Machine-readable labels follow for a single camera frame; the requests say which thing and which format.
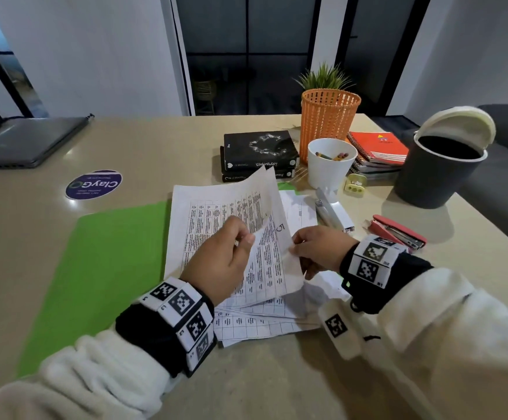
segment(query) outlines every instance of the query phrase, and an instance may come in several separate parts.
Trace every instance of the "dark gray trash bin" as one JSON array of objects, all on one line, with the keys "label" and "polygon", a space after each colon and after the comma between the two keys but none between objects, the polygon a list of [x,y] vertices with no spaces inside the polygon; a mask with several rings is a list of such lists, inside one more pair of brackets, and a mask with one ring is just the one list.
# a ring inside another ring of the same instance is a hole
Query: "dark gray trash bin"
[{"label": "dark gray trash bin", "polygon": [[394,191],[419,208],[444,205],[487,158],[494,139],[495,123],[481,109],[461,106],[434,114],[415,134]]}]

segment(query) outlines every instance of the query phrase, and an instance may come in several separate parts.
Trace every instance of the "person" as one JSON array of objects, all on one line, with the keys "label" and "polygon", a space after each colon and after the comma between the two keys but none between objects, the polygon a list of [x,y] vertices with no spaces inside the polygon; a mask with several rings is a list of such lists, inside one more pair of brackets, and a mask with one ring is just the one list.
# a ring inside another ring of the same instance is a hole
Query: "person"
[{"label": "person", "polygon": [[[508,419],[505,305],[460,274],[433,268],[404,251],[397,254],[387,283],[377,286],[352,274],[354,263],[362,268],[356,258],[363,243],[328,227],[303,228],[293,243],[291,252],[300,257],[307,279],[324,269],[342,275],[343,287],[352,296],[349,303],[340,304],[342,317],[351,316],[362,355],[399,384],[419,414]],[[159,300],[150,296],[173,301],[175,310],[187,307],[180,291],[180,296],[174,295],[171,288],[180,286],[195,295],[192,304],[201,304],[203,312],[207,307],[213,315],[214,306],[242,282],[253,244],[244,223],[230,217],[197,250],[180,281],[170,282],[174,286],[159,285],[125,310],[109,330],[81,337],[44,360],[34,376],[0,388],[0,419],[152,416],[161,408],[163,394],[201,362],[189,364],[189,354],[197,347],[186,352],[170,326],[172,317],[165,313],[165,320],[162,308],[155,311],[146,305]],[[363,339],[370,329],[372,338]],[[201,356],[197,351],[196,361],[207,356],[208,350]]]}]

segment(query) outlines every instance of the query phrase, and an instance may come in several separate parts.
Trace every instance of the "stack of books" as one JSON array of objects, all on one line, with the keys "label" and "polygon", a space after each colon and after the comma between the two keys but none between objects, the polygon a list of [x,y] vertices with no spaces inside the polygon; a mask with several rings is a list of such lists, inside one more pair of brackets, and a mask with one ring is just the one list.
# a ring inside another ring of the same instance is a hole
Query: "stack of books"
[{"label": "stack of books", "polygon": [[367,180],[394,180],[408,153],[392,133],[349,132],[346,140],[358,150],[349,173],[364,175]]},{"label": "stack of books", "polygon": [[222,181],[245,180],[262,166],[274,167],[276,178],[290,179],[299,161],[288,131],[225,134],[221,146]]}]

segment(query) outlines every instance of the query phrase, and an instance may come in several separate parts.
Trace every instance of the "white cup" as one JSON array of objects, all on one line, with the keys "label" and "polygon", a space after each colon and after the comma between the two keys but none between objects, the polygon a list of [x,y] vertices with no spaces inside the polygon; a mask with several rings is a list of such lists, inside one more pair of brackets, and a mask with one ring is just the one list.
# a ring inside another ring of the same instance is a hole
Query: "white cup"
[{"label": "white cup", "polygon": [[[330,161],[316,156],[316,152],[331,158],[346,153],[342,161]],[[308,184],[314,189],[335,191],[357,157],[357,149],[337,138],[318,138],[308,144]]]}]

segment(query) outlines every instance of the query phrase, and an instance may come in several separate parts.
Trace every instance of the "hand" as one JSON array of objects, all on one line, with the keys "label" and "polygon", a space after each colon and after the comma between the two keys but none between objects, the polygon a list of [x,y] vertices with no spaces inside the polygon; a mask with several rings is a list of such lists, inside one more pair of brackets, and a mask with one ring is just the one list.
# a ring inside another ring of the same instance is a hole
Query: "hand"
[{"label": "hand", "polygon": [[358,243],[347,233],[324,225],[301,228],[292,236],[289,251],[300,257],[300,265],[311,280],[320,271],[340,272],[341,261],[351,247]]},{"label": "hand", "polygon": [[255,239],[240,218],[229,217],[194,253],[180,280],[201,290],[217,306],[242,282]]}]

